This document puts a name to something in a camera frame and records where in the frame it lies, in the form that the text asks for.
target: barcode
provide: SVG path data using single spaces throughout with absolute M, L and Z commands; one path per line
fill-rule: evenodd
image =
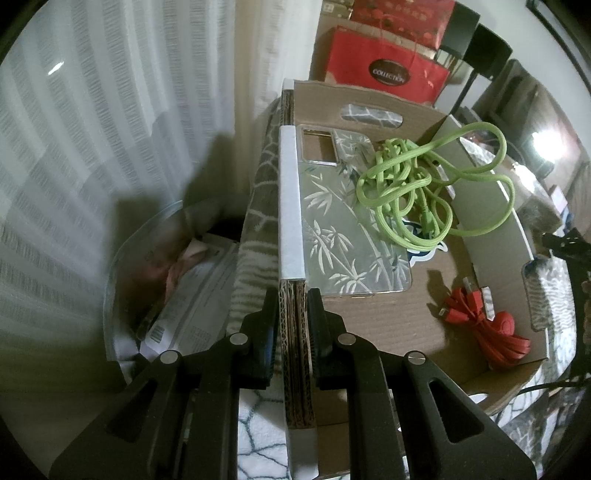
M 152 333 L 150 333 L 150 338 L 154 342 L 160 343 L 162 341 L 162 335 L 164 335 L 164 327 L 161 325 L 154 325 L 154 328 L 152 328 Z

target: red gift bag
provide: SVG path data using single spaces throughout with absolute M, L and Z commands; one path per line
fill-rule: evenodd
M 448 74 L 447 69 L 416 51 L 339 27 L 333 37 L 325 81 L 383 90 L 432 105 Z
M 455 4 L 454 0 L 355 0 L 351 20 L 437 50 Z

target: black cable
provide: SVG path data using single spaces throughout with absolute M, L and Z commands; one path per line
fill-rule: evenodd
M 548 383 L 541 383 L 538 385 L 532 385 L 531 387 L 527 387 L 527 388 L 522 388 L 521 390 L 519 390 L 516 393 L 516 397 L 519 395 L 523 395 L 524 393 L 527 392 L 533 392 L 535 390 L 543 390 L 546 388 L 576 388 L 576 387 L 584 387 L 585 384 L 589 383 L 588 380 L 591 380 L 591 378 L 583 378 L 581 380 L 577 380 L 577 381 L 573 381 L 573 380 L 562 380 L 562 381 L 556 381 L 556 382 L 548 382 Z M 501 419 L 501 416 L 503 415 L 505 409 L 503 408 L 495 417 L 495 423 L 498 425 L 499 424 L 499 420 Z
M 585 384 L 584 380 L 572 381 L 572 380 L 563 380 L 558 382 L 549 382 L 549 383 L 541 383 L 539 385 L 533 385 L 531 387 L 522 388 L 517 392 L 517 395 L 521 395 L 527 392 L 533 392 L 534 390 L 542 390 L 544 388 L 574 388 L 574 387 L 582 387 Z

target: tablecloth pattern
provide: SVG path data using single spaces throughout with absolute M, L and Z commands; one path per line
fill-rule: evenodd
M 230 307 L 228 333 L 238 331 L 242 318 L 262 306 L 267 287 L 278 281 L 278 140 L 280 105 L 275 104 L 267 128 L 261 160 L 246 214 L 238 269 Z M 537 259 L 524 271 L 532 321 L 548 327 L 550 359 L 542 364 L 529 385 L 556 380 L 574 357 L 576 329 L 574 305 L 565 263 L 557 258 Z M 541 472 L 550 444 L 551 423 L 547 402 L 534 391 L 515 397 L 494 419 L 532 457 Z M 281 352 L 275 374 L 265 391 L 241 391 L 239 406 L 238 478 L 289 478 L 285 443 L 285 414 L 281 378 Z

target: white wall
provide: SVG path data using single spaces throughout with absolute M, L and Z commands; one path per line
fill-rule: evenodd
M 525 6 L 525 0 L 460 1 L 480 13 L 480 23 L 511 45 L 513 57 L 548 89 L 591 154 L 591 95 L 564 50 Z M 472 106 L 488 84 L 478 77 L 462 105 Z M 448 85 L 436 107 L 448 112 L 462 86 Z

